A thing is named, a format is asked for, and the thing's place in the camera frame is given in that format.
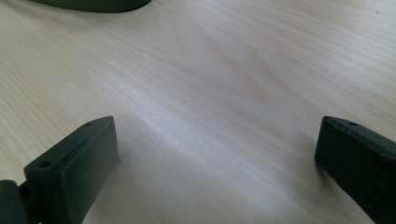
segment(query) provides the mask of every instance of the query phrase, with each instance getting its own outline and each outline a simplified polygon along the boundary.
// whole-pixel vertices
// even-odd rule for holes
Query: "wooden table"
[[[0,178],[113,115],[84,223],[372,223],[314,153],[324,115],[396,140],[393,1],[0,1]]]

